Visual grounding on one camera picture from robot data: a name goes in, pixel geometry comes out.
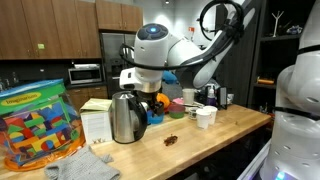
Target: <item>cabinet door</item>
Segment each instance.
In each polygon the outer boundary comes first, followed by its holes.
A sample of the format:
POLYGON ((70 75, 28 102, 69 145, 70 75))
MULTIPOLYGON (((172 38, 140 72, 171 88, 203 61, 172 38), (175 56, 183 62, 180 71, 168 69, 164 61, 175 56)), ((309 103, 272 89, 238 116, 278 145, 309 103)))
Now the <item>cabinet door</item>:
POLYGON ((122 30, 121 4, 96 0, 99 29, 122 30))
POLYGON ((0 50, 3 59, 34 58, 21 0, 0 1, 0 50))
POLYGON ((81 41, 74 0, 52 0, 63 58, 80 58, 81 41))
POLYGON ((94 3, 76 1, 83 58, 101 58, 98 22, 94 3))
POLYGON ((88 88, 78 88, 68 90, 68 95, 71 99, 75 110, 79 112, 80 108, 90 99, 88 88))
POLYGON ((142 9, 136 6, 126 4, 121 5, 123 30, 138 31, 143 25, 142 9))
POLYGON ((61 58, 51 0, 22 0, 22 5, 36 58, 61 58))
POLYGON ((88 88, 90 98, 108 99, 107 87, 97 86, 88 88))

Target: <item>kitchen cabinet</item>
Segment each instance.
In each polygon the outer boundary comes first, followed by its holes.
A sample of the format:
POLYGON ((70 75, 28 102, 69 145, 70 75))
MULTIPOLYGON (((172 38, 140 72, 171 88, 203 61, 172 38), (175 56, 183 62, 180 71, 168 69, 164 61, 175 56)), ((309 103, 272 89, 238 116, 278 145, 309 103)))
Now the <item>kitchen cabinet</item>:
POLYGON ((63 58, 100 58, 94 3, 52 0, 63 58))
POLYGON ((21 0, 0 1, 0 51, 2 59, 34 58, 21 0))
POLYGON ((272 112, 276 99, 276 86, 279 73, 294 65, 299 49, 300 34, 290 35, 286 30, 293 25, 303 27, 313 6, 314 0, 263 0, 256 40, 255 55, 249 91, 248 105, 252 109, 266 108, 272 112), (279 19, 276 37, 273 37, 275 15, 284 11, 279 19), (274 84, 258 84, 257 77, 270 79, 274 84))
POLYGON ((58 30, 51 0, 21 0, 35 58, 61 58, 58 30))
POLYGON ((96 0, 99 29, 136 32, 143 25, 142 8, 96 0))
POLYGON ((69 97, 74 108, 79 112, 80 108, 90 98, 107 99, 107 87, 96 86, 96 87, 83 87, 68 90, 69 97))

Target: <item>box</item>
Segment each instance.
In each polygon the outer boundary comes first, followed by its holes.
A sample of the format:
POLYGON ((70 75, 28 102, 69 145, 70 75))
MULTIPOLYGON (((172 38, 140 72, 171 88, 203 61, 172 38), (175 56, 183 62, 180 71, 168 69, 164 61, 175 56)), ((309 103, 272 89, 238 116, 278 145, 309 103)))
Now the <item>box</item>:
POLYGON ((91 98, 80 108, 80 116, 87 144, 112 140, 111 103, 109 99, 91 98))
POLYGON ((74 153, 85 142, 81 124, 62 79, 1 92, 0 150, 5 151, 4 167, 28 171, 74 153))

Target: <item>microwave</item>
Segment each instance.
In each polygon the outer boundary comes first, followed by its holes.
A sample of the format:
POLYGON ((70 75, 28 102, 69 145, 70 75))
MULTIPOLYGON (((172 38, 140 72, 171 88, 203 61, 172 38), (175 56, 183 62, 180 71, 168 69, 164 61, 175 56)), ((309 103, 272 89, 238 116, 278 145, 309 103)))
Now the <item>microwave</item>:
POLYGON ((102 75, 99 64, 81 64, 68 69, 71 84, 101 82, 102 75))

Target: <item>butcher block counter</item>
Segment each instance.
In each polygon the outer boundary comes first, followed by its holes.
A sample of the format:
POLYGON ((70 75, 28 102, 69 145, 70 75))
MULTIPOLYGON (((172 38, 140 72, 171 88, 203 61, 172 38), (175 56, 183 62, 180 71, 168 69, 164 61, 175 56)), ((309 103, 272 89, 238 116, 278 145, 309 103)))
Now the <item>butcher block counter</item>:
MULTIPOLYGON (((238 105, 219 110, 216 122, 206 130, 195 120, 165 116, 161 124, 148 126, 143 138, 131 144, 105 142, 91 145, 98 156, 110 154, 114 162, 107 165, 121 172, 120 179, 166 179, 197 163, 259 127, 271 117, 238 105), (170 146, 164 140, 177 136, 170 146)), ((12 172, 0 165, 0 179, 47 179, 43 168, 28 172, 12 172)))

